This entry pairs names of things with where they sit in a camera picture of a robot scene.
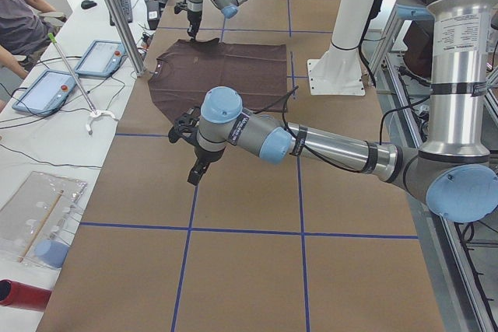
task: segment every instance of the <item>dark brown cloth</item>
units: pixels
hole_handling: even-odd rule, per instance
[[[287,90],[286,45],[226,44],[178,40],[157,58],[149,80],[156,107],[173,122],[191,107],[201,106],[217,86],[235,89],[244,106],[260,110]],[[282,103],[272,107],[280,111]]]

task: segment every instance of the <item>person's arm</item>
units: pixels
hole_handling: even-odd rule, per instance
[[[16,73],[21,79],[25,79],[28,72],[14,58],[14,55],[8,52],[0,45],[0,65],[4,65],[8,70]]]
[[[55,12],[55,8],[44,0],[24,0],[28,5],[40,12]]]

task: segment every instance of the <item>wooden stick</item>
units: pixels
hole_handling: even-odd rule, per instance
[[[52,214],[52,212],[54,211],[55,206],[57,205],[57,203],[59,202],[59,200],[61,199],[61,196],[63,194],[64,194],[64,190],[60,190],[59,194],[55,198],[54,203],[52,204],[52,206],[50,206],[50,208],[48,209],[47,214],[44,216],[44,218],[41,220],[40,224],[38,225],[38,228],[35,231],[35,233],[33,234],[33,237],[31,238],[31,241],[28,243],[28,246],[26,247],[26,249],[24,250],[24,252],[20,255],[19,259],[17,260],[18,262],[20,262],[20,263],[23,262],[24,257],[30,251],[31,247],[33,246],[34,240],[37,239],[38,234],[40,233],[41,229],[44,227],[45,223],[47,223],[48,217],[50,217],[50,214]]]

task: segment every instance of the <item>blue cup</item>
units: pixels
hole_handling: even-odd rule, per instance
[[[69,246],[54,240],[40,241],[34,248],[35,255],[44,263],[55,268],[61,268]]]

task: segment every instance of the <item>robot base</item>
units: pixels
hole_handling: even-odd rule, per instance
[[[365,89],[361,79],[361,67],[359,62],[342,66],[338,71],[327,69],[329,59],[326,51],[320,60],[308,60],[308,79],[311,95],[351,95],[364,96]]]

